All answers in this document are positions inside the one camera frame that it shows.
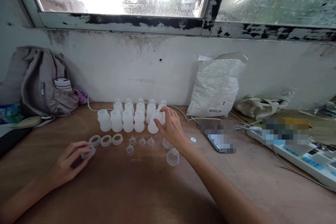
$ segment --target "clear plastic cup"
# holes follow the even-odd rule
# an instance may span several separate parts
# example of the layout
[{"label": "clear plastic cup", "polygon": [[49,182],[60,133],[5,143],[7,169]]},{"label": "clear plastic cup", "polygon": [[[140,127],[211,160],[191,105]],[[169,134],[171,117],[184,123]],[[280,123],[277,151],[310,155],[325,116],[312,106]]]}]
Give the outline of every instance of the clear plastic cup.
[{"label": "clear plastic cup", "polygon": [[166,156],[168,164],[171,166],[177,166],[180,162],[180,153],[177,149],[172,148],[168,151]]}]

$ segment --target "plastic bottle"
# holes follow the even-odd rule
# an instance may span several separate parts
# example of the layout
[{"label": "plastic bottle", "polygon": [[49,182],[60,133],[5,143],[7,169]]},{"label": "plastic bottle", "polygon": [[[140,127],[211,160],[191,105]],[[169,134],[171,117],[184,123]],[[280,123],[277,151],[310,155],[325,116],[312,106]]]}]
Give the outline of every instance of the plastic bottle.
[{"label": "plastic bottle", "polygon": [[118,109],[112,110],[110,120],[112,123],[112,130],[114,132],[120,132],[123,128],[123,122],[121,120],[120,110]]},{"label": "plastic bottle", "polygon": [[124,123],[124,131],[129,133],[134,129],[133,115],[130,110],[125,110],[122,115],[122,121]]},{"label": "plastic bottle", "polygon": [[156,110],[156,104],[154,99],[150,99],[147,104],[147,115],[146,115],[146,123],[149,124],[149,121],[151,120],[151,117],[153,113]]},{"label": "plastic bottle", "polygon": [[122,114],[124,112],[124,108],[123,108],[123,104],[121,103],[119,98],[114,99],[113,109],[118,110],[120,115],[122,116]]},{"label": "plastic bottle", "polygon": [[149,124],[148,124],[148,131],[149,133],[151,134],[155,134],[159,131],[159,129],[157,128],[155,122],[154,122],[154,119],[158,119],[159,121],[162,120],[162,112],[160,112],[159,109],[157,109],[155,111],[155,113],[152,115],[150,121],[149,121]]},{"label": "plastic bottle", "polygon": [[142,98],[139,98],[138,102],[136,103],[136,110],[141,110],[143,112],[143,116],[145,116],[146,110],[145,110],[145,102]]},{"label": "plastic bottle", "polygon": [[132,112],[132,116],[134,116],[134,106],[133,106],[133,102],[130,98],[126,99],[125,110],[130,110]]},{"label": "plastic bottle", "polygon": [[[160,110],[162,107],[167,107],[167,102],[165,100],[160,101],[157,109]],[[160,122],[161,122],[162,125],[165,124],[165,122],[166,122],[166,113],[165,112],[162,113],[162,120]]]},{"label": "plastic bottle", "polygon": [[145,129],[145,116],[142,110],[137,110],[134,116],[134,129],[136,132],[142,132]]},{"label": "plastic bottle", "polygon": [[99,110],[98,114],[98,121],[100,123],[100,129],[104,132],[110,131],[112,128],[112,123],[110,120],[110,115],[108,114],[107,110]]}]

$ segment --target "power strip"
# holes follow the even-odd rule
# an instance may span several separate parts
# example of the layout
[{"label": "power strip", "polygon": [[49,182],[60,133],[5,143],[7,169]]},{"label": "power strip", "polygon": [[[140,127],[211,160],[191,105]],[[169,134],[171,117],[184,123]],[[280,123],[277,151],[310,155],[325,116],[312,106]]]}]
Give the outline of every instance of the power strip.
[{"label": "power strip", "polygon": [[[258,140],[262,143],[261,128],[251,127],[250,129],[256,129],[259,131],[247,130],[246,133],[250,137]],[[321,166],[313,162],[310,158],[309,153],[304,154],[303,156],[298,156],[294,152],[287,150],[284,145],[267,145],[266,147],[270,148],[272,151],[278,153],[283,158],[287,159],[289,162],[295,164],[297,167],[301,168],[305,172],[309,173],[315,179],[320,181],[325,186],[330,187],[333,190],[336,190],[336,168],[331,165]]]}]

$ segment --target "plastic bag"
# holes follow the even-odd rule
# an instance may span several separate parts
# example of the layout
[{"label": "plastic bag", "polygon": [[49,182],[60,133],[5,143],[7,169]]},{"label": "plastic bag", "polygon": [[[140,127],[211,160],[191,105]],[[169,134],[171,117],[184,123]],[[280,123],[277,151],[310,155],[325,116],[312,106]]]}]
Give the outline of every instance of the plastic bag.
[{"label": "plastic bag", "polygon": [[214,58],[199,56],[196,82],[188,116],[225,116],[232,109],[238,93],[238,78],[245,70],[247,57],[229,52]]}]

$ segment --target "backpack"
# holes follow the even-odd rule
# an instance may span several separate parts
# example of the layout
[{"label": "backpack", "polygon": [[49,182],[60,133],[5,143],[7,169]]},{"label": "backpack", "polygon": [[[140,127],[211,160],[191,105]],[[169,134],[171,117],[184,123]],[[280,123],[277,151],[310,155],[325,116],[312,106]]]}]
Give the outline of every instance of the backpack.
[{"label": "backpack", "polygon": [[21,103],[24,115],[70,115],[79,99],[73,90],[57,89],[57,78],[68,78],[68,71],[49,49],[18,47],[1,85],[0,105]]}]

